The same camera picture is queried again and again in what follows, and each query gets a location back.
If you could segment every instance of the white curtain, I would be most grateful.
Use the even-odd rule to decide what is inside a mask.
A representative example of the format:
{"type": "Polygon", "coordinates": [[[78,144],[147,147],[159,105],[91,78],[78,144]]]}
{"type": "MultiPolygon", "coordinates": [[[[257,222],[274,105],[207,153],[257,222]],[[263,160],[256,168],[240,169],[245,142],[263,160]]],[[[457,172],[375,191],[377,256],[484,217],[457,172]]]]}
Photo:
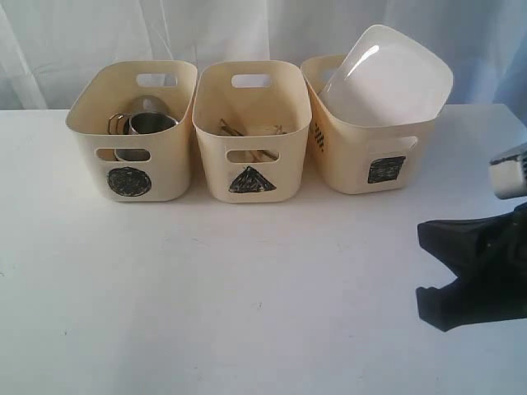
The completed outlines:
{"type": "Polygon", "coordinates": [[[526,22],[526,0],[0,0],[0,109],[69,108],[123,60],[300,64],[382,23],[450,65],[450,103],[506,103],[527,122],[526,22]]]}

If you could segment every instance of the triangle label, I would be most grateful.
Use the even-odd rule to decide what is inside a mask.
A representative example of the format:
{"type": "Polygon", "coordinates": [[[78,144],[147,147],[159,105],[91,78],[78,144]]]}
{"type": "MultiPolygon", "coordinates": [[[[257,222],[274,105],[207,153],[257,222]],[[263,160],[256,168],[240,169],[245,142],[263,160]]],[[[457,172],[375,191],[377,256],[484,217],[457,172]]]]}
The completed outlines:
{"type": "Polygon", "coordinates": [[[268,192],[276,189],[265,177],[261,175],[255,168],[247,166],[238,177],[232,181],[229,187],[231,193],[254,193],[254,192],[268,192]]]}

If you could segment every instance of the table surface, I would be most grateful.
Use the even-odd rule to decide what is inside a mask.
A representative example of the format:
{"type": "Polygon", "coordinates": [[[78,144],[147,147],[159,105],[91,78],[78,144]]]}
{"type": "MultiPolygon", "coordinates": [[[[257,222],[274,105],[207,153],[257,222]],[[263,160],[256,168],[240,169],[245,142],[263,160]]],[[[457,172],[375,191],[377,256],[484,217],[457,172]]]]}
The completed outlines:
{"type": "Polygon", "coordinates": [[[487,176],[527,139],[505,106],[446,106],[406,189],[337,193],[308,160],[258,205],[200,169],[172,202],[105,200],[66,113],[0,112],[0,393],[525,394],[527,320],[443,333],[414,294],[454,279],[417,223],[523,202],[487,176]]]}

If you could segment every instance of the white plastic bowl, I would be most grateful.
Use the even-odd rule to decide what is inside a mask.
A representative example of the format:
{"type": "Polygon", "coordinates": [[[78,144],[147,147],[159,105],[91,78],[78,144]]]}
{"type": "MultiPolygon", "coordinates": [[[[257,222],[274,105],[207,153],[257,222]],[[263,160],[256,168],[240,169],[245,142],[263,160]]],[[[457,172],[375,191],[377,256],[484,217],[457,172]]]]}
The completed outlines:
{"type": "Polygon", "coordinates": [[[454,78],[449,67],[406,35],[383,25],[368,28],[319,93],[338,119],[362,127],[434,119],[454,78]]]}

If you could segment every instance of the storage bin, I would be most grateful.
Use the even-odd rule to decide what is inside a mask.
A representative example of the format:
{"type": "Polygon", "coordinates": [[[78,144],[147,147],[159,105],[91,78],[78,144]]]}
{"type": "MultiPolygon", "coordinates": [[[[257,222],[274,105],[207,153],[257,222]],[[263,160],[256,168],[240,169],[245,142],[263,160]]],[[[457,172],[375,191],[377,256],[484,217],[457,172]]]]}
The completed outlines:
{"type": "Polygon", "coordinates": [[[342,193],[369,193],[404,187],[418,168],[434,119],[396,126],[362,127],[333,116],[318,93],[324,74],[340,66],[346,55],[306,60],[313,120],[308,147],[324,181],[342,193]]]}
{"type": "Polygon", "coordinates": [[[182,61],[116,63],[100,71],[81,93],[66,118],[97,188],[120,202],[166,201],[183,194],[190,184],[189,138],[191,109],[198,71],[182,61]],[[142,74],[173,75],[175,86],[141,86],[142,74]],[[124,113],[139,96],[163,100],[168,115],[179,122],[162,132],[110,135],[109,119],[124,113]],[[145,161],[123,161],[115,150],[142,149],[145,161]]]}
{"type": "Polygon", "coordinates": [[[301,184],[310,102],[298,67],[279,61],[218,63],[198,84],[194,126],[211,194],[223,202],[279,202],[301,184]],[[268,86],[236,87],[266,76],[268,86]],[[243,137],[222,136],[222,120],[243,137]],[[275,134],[282,130],[285,134],[275,134]],[[257,155],[266,161],[253,163],[257,155]]]}

